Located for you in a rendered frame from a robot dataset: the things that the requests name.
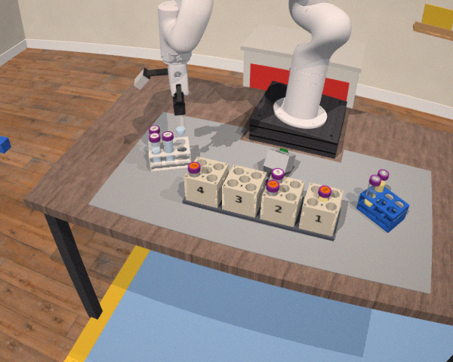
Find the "beige bucket adapter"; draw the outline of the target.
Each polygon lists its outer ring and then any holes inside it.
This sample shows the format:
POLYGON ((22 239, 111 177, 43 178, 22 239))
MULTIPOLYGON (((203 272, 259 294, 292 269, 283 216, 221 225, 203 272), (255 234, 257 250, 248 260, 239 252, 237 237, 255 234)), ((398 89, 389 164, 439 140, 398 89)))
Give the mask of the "beige bucket adapter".
POLYGON ((278 195, 274 197, 267 194, 266 186, 261 198, 260 219, 294 227, 302 202, 304 184, 303 180, 284 176, 279 184, 278 195))
POLYGON ((256 217, 267 172, 233 165, 222 185, 222 210, 256 217))
POLYGON ((187 201, 218 208, 222 200, 222 185, 229 174, 229 164, 198 157, 200 175, 191 177, 187 171, 184 176, 185 196, 187 201))
POLYGON ((343 190, 331 188, 329 201, 318 199, 319 187, 322 185, 310 183, 300 216, 299 229, 332 236, 339 211, 343 190), (310 206, 311 205, 311 206, 310 206))

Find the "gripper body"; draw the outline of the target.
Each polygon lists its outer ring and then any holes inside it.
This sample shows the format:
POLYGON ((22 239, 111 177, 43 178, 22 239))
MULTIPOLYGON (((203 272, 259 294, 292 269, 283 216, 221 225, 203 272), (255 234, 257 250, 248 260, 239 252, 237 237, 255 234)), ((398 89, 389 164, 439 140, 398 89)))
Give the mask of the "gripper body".
POLYGON ((189 61, 190 58, 188 60, 184 60, 178 63, 166 62, 163 60, 165 64, 168 64, 168 78, 172 96, 174 96, 174 94, 177 93, 176 84, 180 84, 181 92, 183 91, 185 96, 189 95, 188 71, 187 71, 187 62, 189 61))

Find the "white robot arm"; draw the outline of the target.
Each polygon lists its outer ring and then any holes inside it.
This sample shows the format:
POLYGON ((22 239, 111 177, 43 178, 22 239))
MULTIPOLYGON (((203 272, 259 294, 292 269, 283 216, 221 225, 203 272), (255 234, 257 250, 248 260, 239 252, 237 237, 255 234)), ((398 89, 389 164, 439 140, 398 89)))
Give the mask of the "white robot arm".
MULTIPOLYGON (((158 6, 160 51, 164 61, 178 63, 192 56, 208 25, 213 2, 171 0, 158 6)), ((273 112, 294 127, 321 127, 327 119, 326 111, 319 104, 329 60, 349 40, 351 21, 343 10, 326 0, 289 0, 288 7, 294 22, 312 34, 312 40, 294 49, 286 95, 274 103, 273 112)), ((141 90, 150 76, 158 75, 168 75, 168 69, 144 68, 135 78, 134 86, 141 90)))

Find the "white tube rack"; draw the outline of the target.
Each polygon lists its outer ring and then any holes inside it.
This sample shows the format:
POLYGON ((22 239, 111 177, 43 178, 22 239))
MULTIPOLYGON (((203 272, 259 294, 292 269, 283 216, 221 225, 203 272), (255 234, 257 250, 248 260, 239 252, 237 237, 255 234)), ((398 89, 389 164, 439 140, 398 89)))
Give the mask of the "white tube rack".
POLYGON ((152 150, 151 150, 151 144, 149 142, 149 165, 150 165, 150 170, 151 172, 157 172, 157 171, 164 171, 164 170, 179 170, 179 169, 187 169, 188 164, 191 162, 191 157, 189 156, 190 154, 190 145, 189 145, 189 140, 188 137, 178 137, 174 138, 174 152, 172 153, 165 153, 164 147, 163 147, 163 141, 161 140, 161 153, 159 155, 153 155, 152 150), (185 140, 186 142, 184 144, 177 144, 178 140, 185 140), (186 148, 186 151, 178 151, 178 149, 181 148, 186 148), (172 156, 174 155, 174 161, 165 161, 165 156, 172 156), (177 157, 178 156, 178 157, 177 157), (153 163, 152 158, 157 158, 157 157, 162 157, 162 162, 156 162, 153 163), (151 159, 151 162, 150 162, 151 159), (186 159, 186 160, 184 160, 186 159), (152 168, 151 168, 152 167, 152 168))

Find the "grey flat mat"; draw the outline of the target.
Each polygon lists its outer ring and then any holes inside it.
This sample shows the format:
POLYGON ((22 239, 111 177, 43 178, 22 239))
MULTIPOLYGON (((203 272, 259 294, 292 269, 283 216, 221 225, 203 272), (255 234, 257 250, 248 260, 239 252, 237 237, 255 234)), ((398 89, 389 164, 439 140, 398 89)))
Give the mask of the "grey flat mat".
MULTIPOLYGON (((196 157, 263 171, 268 149, 240 140, 246 130, 185 116, 191 162, 196 157)), ((343 190, 334 241, 183 204, 187 169, 151 172, 149 130, 88 205, 240 250, 340 275, 430 294, 431 171, 344 150, 341 163, 298 152, 288 175, 343 190), (371 175, 389 172, 385 187, 409 204, 389 233, 356 209, 371 175)))

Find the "blue sample rack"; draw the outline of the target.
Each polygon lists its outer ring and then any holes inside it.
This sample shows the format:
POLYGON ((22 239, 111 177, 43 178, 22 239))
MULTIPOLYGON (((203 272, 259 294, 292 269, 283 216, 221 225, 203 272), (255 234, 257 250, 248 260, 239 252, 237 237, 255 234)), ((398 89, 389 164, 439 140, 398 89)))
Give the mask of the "blue sample rack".
POLYGON ((404 220, 409 208, 409 204, 403 201, 400 197, 392 193, 386 187, 384 187, 383 192, 377 192, 375 198, 369 198, 368 196, 366 196, 366 192, 367 189, 364 192, 360 193, 356 209, 366 215, 377 225, 379 225, 384 231, 389 233, 398 224, 400 224, 401 221, 404 220), (386 196, 384 197, 385 194, 391 194, 393 196, 393 200, 390 200, 386 196), (373 205, 370 207, 367 206, 365 203, 363 203, 365 199, 370 201, 373 205), (384 201, 386 202, 386 204, 384 203, 384 201), (404 204, 404 207, 399 207, 398 205, 396 205, 396 201, 401 201, 404 204), (396 211, 393 209, 395 209, 396 211))

